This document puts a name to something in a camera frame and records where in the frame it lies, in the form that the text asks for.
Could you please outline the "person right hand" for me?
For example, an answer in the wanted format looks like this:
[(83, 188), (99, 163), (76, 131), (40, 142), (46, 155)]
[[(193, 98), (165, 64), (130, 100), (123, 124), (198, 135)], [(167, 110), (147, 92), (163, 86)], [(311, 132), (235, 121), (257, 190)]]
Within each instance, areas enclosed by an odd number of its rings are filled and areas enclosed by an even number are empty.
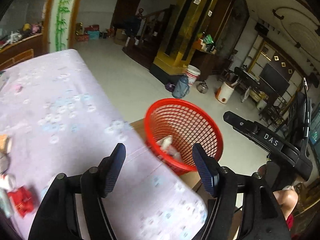
[(280, 205), (280, 209), (287, 220), (297, 205), (298, 194), (293, 186), (286, 186), (282, 190), (274, 191), (274, 196)]

